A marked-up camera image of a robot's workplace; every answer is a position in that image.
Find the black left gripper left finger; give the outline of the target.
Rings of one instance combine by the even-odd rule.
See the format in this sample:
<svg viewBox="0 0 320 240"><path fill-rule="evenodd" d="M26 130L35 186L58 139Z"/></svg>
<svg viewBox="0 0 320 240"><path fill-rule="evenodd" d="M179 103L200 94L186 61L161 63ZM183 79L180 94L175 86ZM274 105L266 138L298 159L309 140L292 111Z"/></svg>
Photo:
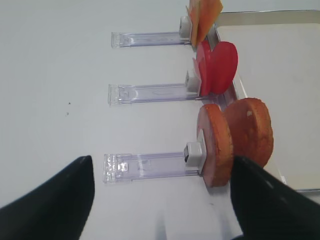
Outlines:
<svg viewBox="0 0 320 240"><path fill-rule="evenodd" d="M78 157L0 209L2 240L78 240L95 197L93 161Z"/></svg>

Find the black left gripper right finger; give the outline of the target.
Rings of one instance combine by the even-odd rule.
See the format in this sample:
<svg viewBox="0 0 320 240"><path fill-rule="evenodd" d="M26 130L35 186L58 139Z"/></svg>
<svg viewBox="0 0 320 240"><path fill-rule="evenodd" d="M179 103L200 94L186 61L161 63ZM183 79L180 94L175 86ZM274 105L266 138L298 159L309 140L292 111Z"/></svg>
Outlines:
<svg viewBox="0 0 320 240"><path fill-rule="evenodd" d="M238 240L320 238L320 205L249 158L234 157L230 198L242 231Z"/></svg>

